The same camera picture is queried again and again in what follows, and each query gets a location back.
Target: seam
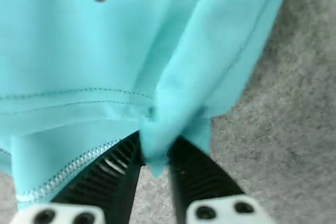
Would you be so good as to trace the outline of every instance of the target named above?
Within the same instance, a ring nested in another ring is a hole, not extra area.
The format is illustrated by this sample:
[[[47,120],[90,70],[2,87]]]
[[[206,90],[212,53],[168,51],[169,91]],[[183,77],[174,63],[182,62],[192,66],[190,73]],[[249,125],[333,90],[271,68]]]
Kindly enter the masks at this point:
[[[111,100],[83,101],[83,102],[73,102],[73,103],[67,103],[67,104],[56,105],[56,106],[48,106],[48,107],[43,107],[43,108],[36,108],[36,109],[31,109],[31,110],[1,112],[0,115],[22,114],[22,113],[29,113],[29,112],[40,111],[40,110],[57,109],[57,108],[68,107],[72,105],[89,104],[89,103],[116,103],[116,104],[124,104],[124,105],[142,106],[140,104],[134,104],[130,102],[119,102],[119,101],[111,101]]]
[[[249,43],[253,33],[255,32],[256,30],[256,27],[257,25],[259,24],[259,21],[260,21],[260,17],[262,15],[262,13],[265,11],[265,9],[267,8],[268,6],[268,3],[269,3],[270,0],[265,0],[264,4],[262,5],[258,15],[257,15],[257,18],[253,24],[253,27],[251,29],[251,31],[249,32],[245,42],[242,44],[242,47],[239,49],[238,53],[236,54],[236,58],[232,61],[232,63],[227,67],[227,70],[224,74],[224,76],[226,75],[226,73],[240,60],[241,56],[242,56],[242,51],[245,49],[245,47],[247,46],[247,44]]]
[[[26,100],[26,99],[33,99],[33,98],[41,98],[41,97],[52,97],[55,95],[64,95],[64,94],[71,94],[71,93],[80,93],[80,92],[95,92],[95,91],[115,91],[121,92],[125,94],[135,94],[142,97],[152,98],[149,95],[138,93],[138,92],[131,92],[125,91],[122,89],[108,89],[108,88],[83,88],[83,89],[64,89],[58,91],[46,91],[41,93],[28,93],[28,94],[9,94],[0,96],[0,101],[5,100]]]

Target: cloth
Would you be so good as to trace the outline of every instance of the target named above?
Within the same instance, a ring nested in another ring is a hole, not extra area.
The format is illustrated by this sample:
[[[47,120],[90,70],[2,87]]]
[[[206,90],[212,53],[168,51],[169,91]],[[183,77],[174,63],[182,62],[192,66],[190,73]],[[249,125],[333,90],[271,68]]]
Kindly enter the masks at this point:
[[[281,2],[0,0],[0,162],[18,207],[136,130],[155,174],[180,134],[208,153]]]

